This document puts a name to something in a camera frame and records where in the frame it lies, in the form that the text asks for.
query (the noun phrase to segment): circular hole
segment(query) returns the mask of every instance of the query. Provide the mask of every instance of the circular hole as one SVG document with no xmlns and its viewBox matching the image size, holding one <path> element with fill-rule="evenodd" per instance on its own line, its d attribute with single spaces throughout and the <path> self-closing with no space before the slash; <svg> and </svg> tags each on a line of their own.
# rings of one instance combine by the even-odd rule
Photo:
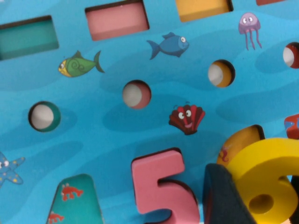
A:
<svg viewBox="0 0 299 224">
<path fill-rule="evenodd" d="M 128 107 L 145 108 L 151 99 L 150 87 L 140 80 L 131 81 L 123 88 L 122 98 Z"/>
<path fill-rule="evenodd" d="M 264 214 L 274 205 L 273 198 L 270 195 L 258 195 L 249 203 L 249 210 L 255 214 Z"/>
<path fill-rule="evenodd" d="M 34 104 L 28 115 L 31 126 L 40 132 L 50 132 L 60 123 L 61 115 L 57 106 L 50 102 Z"/>
<path fill-rule="evenodd" d="M 288 44 L 284 49 L 283 58 L 287 66 L 299 69 L 299 43 Z"/>
<path fill-rule="evenodd" d="M 228 87 L 235 79 L 235 69 L 230 62 L 218 60 L 210 66 L 208 77 L 214 86 Z"/>
</svg>

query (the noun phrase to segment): blue puzzle board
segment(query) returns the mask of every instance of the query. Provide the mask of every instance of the blue puzzle board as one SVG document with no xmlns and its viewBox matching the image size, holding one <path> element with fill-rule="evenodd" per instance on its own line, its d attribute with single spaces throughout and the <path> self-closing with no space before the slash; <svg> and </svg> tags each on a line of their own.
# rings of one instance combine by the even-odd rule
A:
<svg viewBox="0 0 299 224">
<path fill-rule="evenodd" d="M 185 172 L 171 178 L 186 183 L 201 202 L 205 165 L 216 162 L 228 137 L 255 124 L 266 138 L 286 137 L 284 119 L 299 112 L 298 70 L 283 61 L 285 46 L 299 41 L 297 0 L 264 6 L 232 0 L 233 12 L 186 23 L 179 19 L 175 0 L 144 0 L 149 30 L 92 41 L 85 9 L 112 2 L 0 1 L 0 24 L 50 15 L 59 41 L 58 49 L 0 61 L 0 151 L 9 161 L 25 158 L 15 169 L 23 184 L 6 181 L 0 189 L 2 224 L 46 223 L 59 183 L 79 174 L 93 178 L 105 223 L 161 221 L 168 211 L 137 211 L 134 158 L 178 147 Z M 260 21 L 262 48 L 256 43 L 255 50 L 252 45 L 247 50 L 239 33 L 247 12 Z M 189 48 L 181 57 L 159 53 L 150 60 L 147 40 L 161 43 L 170 32 L 185 37 Z M 101 51 L 105 73 L 93 69 L 76 78 L 59 73 L 60 63 L 77 51 L 90 60 Z M 215 87 L 207 75 L 220 59 L 235 68 L 227 88 Z M 151 88 L 151 101 L 141 110 L 122 99 L 132 80 Z M 61 112 L 51 132 L 38 132 L 28 122 L 30 108 L 40 101 L 54 103 Z M 169 125 L 174 106 L 186 102 L 206 113 L 192 135 Z"/>
</svg>

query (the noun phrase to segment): rectangular hole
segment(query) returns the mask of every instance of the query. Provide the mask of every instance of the rectangular hole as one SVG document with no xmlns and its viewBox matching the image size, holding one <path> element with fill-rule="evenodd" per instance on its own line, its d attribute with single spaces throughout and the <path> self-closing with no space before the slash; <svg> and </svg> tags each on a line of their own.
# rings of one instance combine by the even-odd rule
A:
<svg viewBox="0 0 299 224">
<path fill-rule="evenodd" d="M 0 25 L 0 61 L 58 47 L 51 16 Z"/>
<path fill-rule="evenodd" d="M 277 3 L 284 0 L 256 0 L 258 6 L 263 6 L 267 4 Z"/>
<path fill-rule="evenodd" d="M 176 0 L 182 22 L 233 11 L 231 0 Z"/>
<path fill-rule="evenodd" d="M 87 8 L 88 27 L 94 41 L 148 30 L 142 0 L 127 0 Z"/>
</svg>

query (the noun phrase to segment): cartoon clam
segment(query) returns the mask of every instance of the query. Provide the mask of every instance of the cartoon clam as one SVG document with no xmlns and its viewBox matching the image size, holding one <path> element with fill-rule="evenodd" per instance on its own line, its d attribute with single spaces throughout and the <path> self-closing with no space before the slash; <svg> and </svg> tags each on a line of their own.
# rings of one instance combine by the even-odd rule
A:
<svg viewBox="0 0 299 224">
<path fill-rule="evenodd" d="M 172 111 L 169 117 L 169 124 L 180 129 L 185 135 L 190 135 L 197 132 L 197 128 L 204 116 L 205 112 L 201 107 L 196 105 L 179 106 Z"/>
</svg>

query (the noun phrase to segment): yellow number 6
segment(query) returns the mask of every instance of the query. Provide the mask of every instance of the yellow number 6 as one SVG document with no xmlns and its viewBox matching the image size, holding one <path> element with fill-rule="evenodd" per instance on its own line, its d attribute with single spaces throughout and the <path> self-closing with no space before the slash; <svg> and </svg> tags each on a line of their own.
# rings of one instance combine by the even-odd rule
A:
<svg viewBox="0 0 299 224">
<path fill-rule="evenodd" d="M 258 224 L 280 224 L 298 205 L 287 175 L 299 175 L 299 141 L 266 139 L 240 151 L 227 165 Z"/>
</svg>

